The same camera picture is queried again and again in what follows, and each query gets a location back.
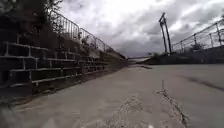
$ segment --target road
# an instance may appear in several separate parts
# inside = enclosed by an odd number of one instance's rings
[[[181,128],[178,104],[189,128],[224,127],[224,65],[147,67],[127,67],[2,113],[13,128]],[[162,86],[175,104],[157,93]]]

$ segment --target retaining wall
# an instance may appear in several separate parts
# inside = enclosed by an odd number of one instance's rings
[[[102,51],[96,51],[97,58],[90,57],[85,49],[91,48],[70,42],[69,49],[47,49],[28,36],[1,29],[0,96],[11,99],[58,90],[127,65],[125,59]]]

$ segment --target cloud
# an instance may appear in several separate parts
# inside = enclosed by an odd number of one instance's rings
[[[158,19],[166,12],[172,43],[220,17],[223,0],[65,0],[61,13],[126,56],[163,52]]]

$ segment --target metal fence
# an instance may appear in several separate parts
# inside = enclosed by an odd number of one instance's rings
[[[215,22],[192,36],[172,45],[172,51],[177,53],[189,52],[192,50],[203,50],[224,44],[224,19]]]
[[[91,49],[99,50],[110,54],[116,58],[121,58],[121,54],[117,53],[113,48],[104,43],[101,39],[95,37],[93,34],[83,28],[79,28],[77,24],[67,19],[63,15],[55,11],[49,11],[48,19],[54,32],[74,41],[81,43],[81,45],[88,46]]]

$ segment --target concrete wall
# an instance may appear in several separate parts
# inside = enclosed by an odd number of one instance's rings
[[[163,57],[161,64],[223,64],[224,46]]]

